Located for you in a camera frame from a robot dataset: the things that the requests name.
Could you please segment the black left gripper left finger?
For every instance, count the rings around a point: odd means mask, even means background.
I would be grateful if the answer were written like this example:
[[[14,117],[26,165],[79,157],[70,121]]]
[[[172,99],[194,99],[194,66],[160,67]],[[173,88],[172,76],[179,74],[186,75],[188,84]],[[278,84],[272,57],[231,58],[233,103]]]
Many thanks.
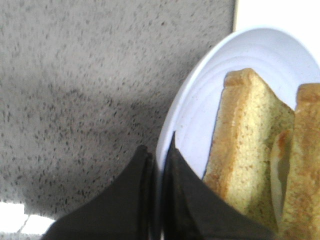
[[[53,223],[44,240],[147,240],[154,161],[140,145],[100,195]]]

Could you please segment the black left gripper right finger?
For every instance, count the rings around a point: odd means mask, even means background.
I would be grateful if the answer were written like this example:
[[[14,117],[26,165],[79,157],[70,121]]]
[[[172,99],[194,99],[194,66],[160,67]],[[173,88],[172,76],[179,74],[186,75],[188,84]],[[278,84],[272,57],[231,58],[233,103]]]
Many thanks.
[[[162,184],[166,240],[275,240],[276,234],[213,193],[170,141]]]

